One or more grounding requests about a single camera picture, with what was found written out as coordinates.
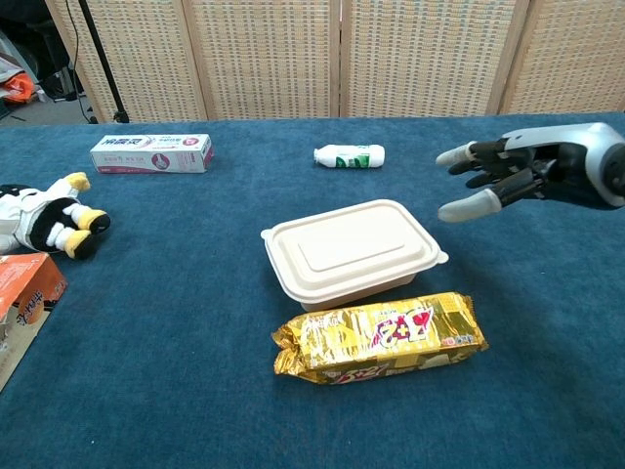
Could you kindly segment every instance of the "biscuit package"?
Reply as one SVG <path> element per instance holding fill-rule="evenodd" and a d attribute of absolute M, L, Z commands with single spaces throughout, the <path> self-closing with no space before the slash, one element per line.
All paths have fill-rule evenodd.
<path fill-rule="evenodd" d="M 346 384 L 460 362 L 488 348 L 470 297 L 448 292 L 295 317 L 272 335 L 273 369 Z"/>

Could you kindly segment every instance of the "small bottle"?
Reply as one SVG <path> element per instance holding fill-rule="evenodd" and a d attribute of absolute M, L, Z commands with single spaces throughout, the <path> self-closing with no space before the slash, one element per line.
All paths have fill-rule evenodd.
<path fill-rule="evenodd" d="M 314 162 L 328 168 L 377 168 L 384 164 L 384 147 L 326 145 L 314 151 Z"/>

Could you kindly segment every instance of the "orange box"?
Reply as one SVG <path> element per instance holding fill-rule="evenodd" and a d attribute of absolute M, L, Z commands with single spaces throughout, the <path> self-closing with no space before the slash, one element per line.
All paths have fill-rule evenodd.
<path fill-rule="evenodd" d="M 0 256 L 0 391 L 66 287 L 48 254 Z"/>

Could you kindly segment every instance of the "container lid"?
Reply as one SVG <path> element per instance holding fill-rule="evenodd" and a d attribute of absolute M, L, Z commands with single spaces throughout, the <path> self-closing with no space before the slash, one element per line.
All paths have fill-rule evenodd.
<path fill-rule="evenodd" d="M 320 303 L 446 262 L 447 254 L 392 200 L 374 200 L 261 233 L 284 291 Z"/>

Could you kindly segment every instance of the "toothpaste box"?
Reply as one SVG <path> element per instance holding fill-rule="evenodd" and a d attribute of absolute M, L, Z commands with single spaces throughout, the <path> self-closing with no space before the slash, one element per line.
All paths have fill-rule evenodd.
<path fill-rule="evenodd" d="M 203 173 L 213 144 L 208 134 L 106 135 L 91 157 L 101 173 Z"/>

